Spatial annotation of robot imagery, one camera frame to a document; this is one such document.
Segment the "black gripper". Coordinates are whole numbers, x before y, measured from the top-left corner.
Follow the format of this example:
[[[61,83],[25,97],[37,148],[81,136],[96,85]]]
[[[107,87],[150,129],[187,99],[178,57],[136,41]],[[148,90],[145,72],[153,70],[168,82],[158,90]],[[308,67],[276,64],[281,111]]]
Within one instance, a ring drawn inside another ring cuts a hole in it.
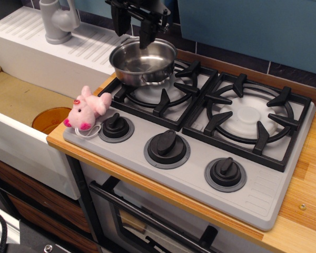
[[[114,30],[118,36],[131,28],[131,18],[141,22],[140,49],[154,42],[158,32],[166,32],[170,10],[161,1],[105,1],[111,7]]]

